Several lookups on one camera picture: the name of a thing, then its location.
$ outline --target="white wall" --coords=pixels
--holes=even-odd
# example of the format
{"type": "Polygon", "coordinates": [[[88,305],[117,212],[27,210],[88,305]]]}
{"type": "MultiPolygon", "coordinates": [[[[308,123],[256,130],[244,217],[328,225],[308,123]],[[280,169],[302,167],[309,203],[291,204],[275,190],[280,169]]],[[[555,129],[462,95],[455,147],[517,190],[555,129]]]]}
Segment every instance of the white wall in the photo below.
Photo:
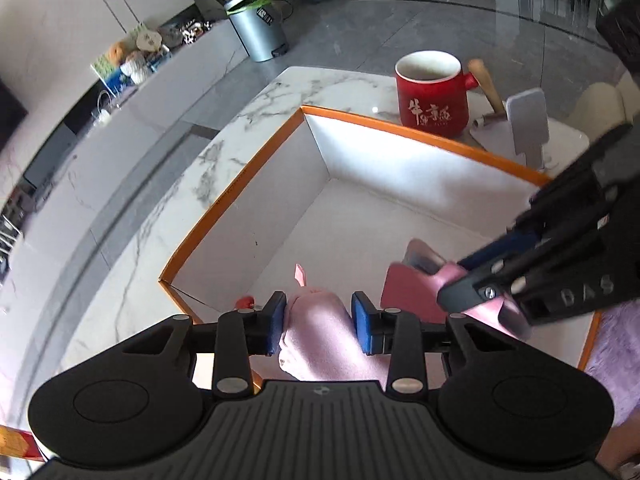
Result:
{"type": "Polygon", "coordinates": [[[90,63],[136,19],[155,26],[193,0],[0,0],[0,78],[29,114],[0,153],[0,204],[97,78],[90,63]]]}

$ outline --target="purple fabric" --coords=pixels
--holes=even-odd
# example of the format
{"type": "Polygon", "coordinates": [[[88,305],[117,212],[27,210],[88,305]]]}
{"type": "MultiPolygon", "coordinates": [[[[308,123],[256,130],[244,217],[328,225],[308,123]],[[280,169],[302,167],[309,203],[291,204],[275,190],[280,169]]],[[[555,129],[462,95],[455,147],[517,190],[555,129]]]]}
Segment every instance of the purple fabric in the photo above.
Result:
{"type": "Polygon", "coordinates": [[[606,310],[585,370],[609,391],[614,426],[640,408],[640,300],[606,310]]]}

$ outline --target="marble countertop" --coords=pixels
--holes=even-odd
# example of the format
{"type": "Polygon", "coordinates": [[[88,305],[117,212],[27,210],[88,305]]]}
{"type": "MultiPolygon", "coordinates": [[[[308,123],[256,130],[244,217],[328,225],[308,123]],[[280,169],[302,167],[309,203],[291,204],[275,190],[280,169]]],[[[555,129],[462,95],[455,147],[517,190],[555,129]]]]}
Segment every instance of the marble countertop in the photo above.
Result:
{"type": "MultiPolygon", "coordinates": [[[[469,103],[472,118],[491,111],[481,94],[470,94],[469,103]]],[[[146,219],[93,298],[60,371],[178,312],[158,283],[169,257],[244,165],[301,104],[399,123],[396,83],[391,77],[321,68],[285,70],[211,141],[146,219]]],[[[555,132],[567,133],[567,138],[580,137],[564,124],[550,121],[550,126],[555,132]]],[[[585,320],[581,325],[584,335],[589,323],[585,320]]],[[[577,363],[574,349],[562,348],[560,342],[554,354],[563,352],[568,353],[567,360],[577,363]]]]}

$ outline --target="beige cushion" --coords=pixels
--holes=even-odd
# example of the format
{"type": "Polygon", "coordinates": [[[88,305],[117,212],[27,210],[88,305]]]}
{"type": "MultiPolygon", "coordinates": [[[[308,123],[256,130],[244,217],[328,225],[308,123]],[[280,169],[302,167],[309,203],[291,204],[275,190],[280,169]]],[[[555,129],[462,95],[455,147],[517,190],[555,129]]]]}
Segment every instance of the beige cushion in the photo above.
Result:
{"type": "MultiPolygon", "coordinates": [[[[636,91],[638,91],[637,103],[640,107],[638,87],[636,91]]],[[[618,89],[608,83],[594,83],[582,93],[575,104],[574,111],[564,122],[584,132],[593,142],[625,121],[625,104],[618,89]]]]}
{"type": "Polygon", "coordinates": [[[626,120],[631,123],[634,115],[640,112],[640,88],[631,78],[629,72],[624,73],[616,88],[622,96],[626,120]]]}

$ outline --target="mug handle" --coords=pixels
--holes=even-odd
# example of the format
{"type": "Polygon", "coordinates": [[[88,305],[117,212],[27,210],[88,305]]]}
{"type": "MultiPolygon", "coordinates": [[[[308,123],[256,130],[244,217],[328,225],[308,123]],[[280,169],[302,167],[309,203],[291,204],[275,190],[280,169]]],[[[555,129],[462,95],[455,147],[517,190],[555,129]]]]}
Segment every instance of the mug handle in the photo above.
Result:
{"type": "Polygon", "coordinates": [[[498,91],[495,89],[494,82],[491,79],[491,75],[489,71],[484,66],[484,63],[481,59],[472,59],[469,61],[466,66],[469,70],[469,73],[473,74],[476,78],[476,81],[480,85],[480,88],[486,95],[487,100],[491,104],[491,107],[494,109],[494,112],[497,114],[504,114],[506,111],[504,110],[504,105],[502,104],[502,99],[498,94],[498,91]]]}
{"type": "Polygon", "coordinates": [[[465,90],[472,90],[473,88],[478,88],[478,86],[478,79],[471,72],[467,72],[465,74],[465,90]]]}

